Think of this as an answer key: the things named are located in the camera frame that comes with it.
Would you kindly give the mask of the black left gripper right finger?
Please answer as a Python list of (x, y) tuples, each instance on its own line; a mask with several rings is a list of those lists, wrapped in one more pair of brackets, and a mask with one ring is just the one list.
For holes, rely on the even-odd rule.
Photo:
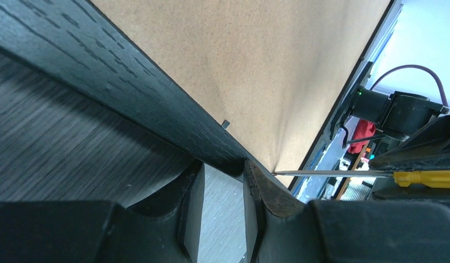
[(248, 262), (450, 262), (450, 210), (409, 201), (302, 203), (243, 171)]

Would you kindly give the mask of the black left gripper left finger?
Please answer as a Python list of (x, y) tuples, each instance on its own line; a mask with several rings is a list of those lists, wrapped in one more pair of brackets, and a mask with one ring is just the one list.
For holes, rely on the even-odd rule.
[(0, 202), (0, 262), (196, 262), (205, 171), (125, 208), (110, 201)]

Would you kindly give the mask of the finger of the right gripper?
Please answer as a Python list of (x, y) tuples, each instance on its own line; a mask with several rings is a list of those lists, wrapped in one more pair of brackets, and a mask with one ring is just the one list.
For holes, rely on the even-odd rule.
[(369, 166), (380, 171), (450, 170), (450, 115), (435, 118)]

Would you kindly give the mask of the yellow handled screwdriver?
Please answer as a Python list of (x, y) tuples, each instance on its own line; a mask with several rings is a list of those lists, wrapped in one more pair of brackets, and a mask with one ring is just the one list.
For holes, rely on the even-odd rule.
[(363, 178), (393, 178), (400, 187), (420, 184), (430, 188), (450, 189), (450, 170), (436, 171), (375, 171), (375, 170), (295, 170), (278, 171), (280, 176), (323, 176), (323, 177), (363, 177)]

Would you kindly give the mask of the black picture frame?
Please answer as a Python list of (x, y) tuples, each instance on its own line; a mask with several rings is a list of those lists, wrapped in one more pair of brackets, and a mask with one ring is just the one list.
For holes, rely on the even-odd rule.
[(0, 1), (0, 47), (196, 158), (297, 168), (392, 1)]

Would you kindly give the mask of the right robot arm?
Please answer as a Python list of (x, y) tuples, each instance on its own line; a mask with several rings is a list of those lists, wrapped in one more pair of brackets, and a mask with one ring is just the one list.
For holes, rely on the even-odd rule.
[(248, 262), (450, 262), (450, 114), (420, 95), (360, 89), (347, 113), (374, 123), (398, 147), (367, 176), (395, 186), (373, 201), (310, 201), (244, 166)]

